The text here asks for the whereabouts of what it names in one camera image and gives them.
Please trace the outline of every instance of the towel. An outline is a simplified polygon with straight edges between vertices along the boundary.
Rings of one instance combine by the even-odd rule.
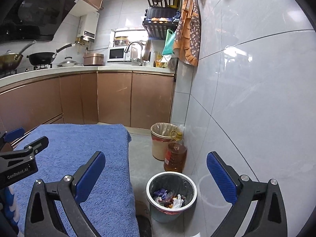
[[[25,145],[41,136],[49,145],[36,155],[38,172],[14,184],[20,205],[19,228],[24,232],[28,199],[36,179],[54,182],[73,174],[96,151],[105,154],[105,168],[89,198],[81,203],[83,211],[100,233],[107,237],[139,237],[135,217],[135,200],[130,181],[128,143],[131,136],[123,125],[41,125],[18,145]],[[69,236],[76,236],[61,203],[56,205]]]

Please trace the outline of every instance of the bolt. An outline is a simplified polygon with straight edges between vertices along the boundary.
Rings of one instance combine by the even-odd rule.
[[[36,185],[40,185],[42,183],[42,179],[37,179],[36,181],[35,181],[35,184]]]
[[[273,185],[277,185],[277,180],[275,180],[275,179],[271,179],[270,182],[271,182]]]
[[[242,175],[240,178],[241,178],[244,182],[248,182],[248,181],[249,181],[249,176],[247,176],[247,175]]]
[[[64,180],[65,182],[69,182],[69,181],[71,180],[71,178],[72,178],[71,175],[65,175],[64,178],[63,178],[63,180]]]

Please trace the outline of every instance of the hanging bag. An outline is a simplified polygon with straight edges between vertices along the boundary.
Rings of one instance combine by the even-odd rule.
[[[162,51],[162,55],[170,55],[173,54],[173,43],[174,43],[174,37],[176,33],[173,33],[172,30],[167,30],[167,36],[165,41],[165,48]]]
[[[184,63],[197,66],[200,53],[200,15],[197,0],[184,0],[173,44],[174,54]]]

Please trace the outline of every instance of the trash can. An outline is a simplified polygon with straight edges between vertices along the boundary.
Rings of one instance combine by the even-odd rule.
[[[165,160],[168,144],[173,140],[170,136],[173,131],[181,132],[180,128],[169,123],[156,123],[151,126],[151,151],[153,156],[160,160]]]
[[[184,206],[178,209],[166,208],[156,203],[153,199],[154,192],[164,188],[174,191],[175,194],[184,195]],[[175,220],[183,211],[190,208],[197,199],[195,183],[186,175],[178,172],[162,172],[154,175],[147,183],[146,196],[150,205],[151,217],[161,223]]]

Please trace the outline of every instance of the water heater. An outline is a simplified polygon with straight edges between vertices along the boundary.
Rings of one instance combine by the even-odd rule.
[[[98,19],[99,13],[96,11],[81,16],[77,37],[81,37],[83,40],[89,42],[94,42]]]

